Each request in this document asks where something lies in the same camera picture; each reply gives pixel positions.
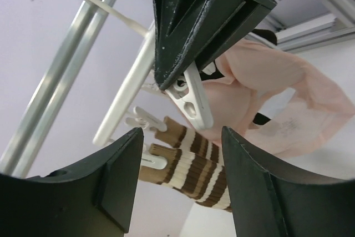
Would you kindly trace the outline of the pink sheer sock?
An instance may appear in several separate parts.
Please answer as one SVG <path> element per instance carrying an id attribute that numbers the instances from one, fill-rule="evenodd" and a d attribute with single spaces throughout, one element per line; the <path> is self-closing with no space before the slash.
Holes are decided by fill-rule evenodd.
<path id="1" fill-rule="evenodd" d="M 354 116 L 354 104 L 333 80 L 304 59 L 242 39 L 215 60 L 222 74 L 203 81 L 214 118 L 202 136 L 221 144 L 230 127 L 255 146 L 280 158 L 315 151 Z M 273 97 L 293 95 L 264 125 L 253 121 Z"/>

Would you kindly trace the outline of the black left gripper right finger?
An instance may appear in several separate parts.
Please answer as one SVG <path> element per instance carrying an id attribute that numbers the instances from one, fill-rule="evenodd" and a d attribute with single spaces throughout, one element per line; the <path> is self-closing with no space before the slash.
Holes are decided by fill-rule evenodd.
<path id="1" fill-rule="evenodd" d="M 237 236 L 353 236 L 354 181 L 289 164 L 223 127 Z"/>

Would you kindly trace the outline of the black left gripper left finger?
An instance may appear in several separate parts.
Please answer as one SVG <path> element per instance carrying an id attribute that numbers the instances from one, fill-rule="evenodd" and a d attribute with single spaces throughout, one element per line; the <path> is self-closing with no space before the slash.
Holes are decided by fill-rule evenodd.
<path id="1" fill-rule="evenodd" d="M 130 228 L 143 141 L 143 130 L 134 128 L 46 177 L 1 175 L 1 235 L 123 236 Z"/>

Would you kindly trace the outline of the brown white striped sock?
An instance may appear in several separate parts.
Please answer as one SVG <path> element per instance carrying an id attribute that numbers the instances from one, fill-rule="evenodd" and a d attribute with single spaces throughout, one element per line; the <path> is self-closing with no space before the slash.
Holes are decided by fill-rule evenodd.
<path id="1" fill-rule="evenodd" d="M 155 138 L 173 148 L 193 152 L 203 158 L 224 165 L 222 150 L 213 142 L 207 140 L 198 132 L 174 121 L 166 116 L 163 120 L 167 130 L 157 130 Z"/>

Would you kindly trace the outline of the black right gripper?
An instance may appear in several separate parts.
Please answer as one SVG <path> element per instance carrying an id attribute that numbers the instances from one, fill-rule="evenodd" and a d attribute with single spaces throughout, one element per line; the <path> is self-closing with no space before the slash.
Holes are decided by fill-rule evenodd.
<path id="1" fill-rule="evenodd" d="M 275 0 L 153 0 L 155 81 L 170 87 L 191 63 L 203 70 L 251 32 Z"/>

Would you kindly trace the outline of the white plastic clip hanger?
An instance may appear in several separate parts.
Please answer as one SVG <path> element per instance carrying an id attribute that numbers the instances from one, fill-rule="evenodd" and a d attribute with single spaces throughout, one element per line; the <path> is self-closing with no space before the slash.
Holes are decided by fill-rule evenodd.
<path id="1" fill-rule="evenodd" d="M 156 84 L 147 84 L 145 81 L 149 74 L 153 72 L 155 29 L 153 27 L 145 28 L 140 23 L 124 16 L 101 0 L 87 1 L 92 2 L 92 4 L 108 14 L 117 17 L 134 32 L 137 32 L 144 38 L 136 60 L 124 78 L 94 136 L 93 144 L 102 147 L 108 143 L 112 143 L 113 140 L 111 136 L 123 118 L 126 124 L 131 127 L 141 127 L 143 130 L 151 132 L 157 130 L 161 132 L 167 131 L 168 128 L 164 122 L 158 120 L 158 118 L 154 117 L 143 108 L 134 107 L 133 112 L 130 113 L 128 111 L 140 90 L 170 98 L 195 129 L 210 129 L 214 124 L 214 119 L 196 63 L 191 63 L 184 74 L 178 78 L 178 80 L 184 82 L 183 85 L 174 82 L 168 89 L 161 91 Z"/>

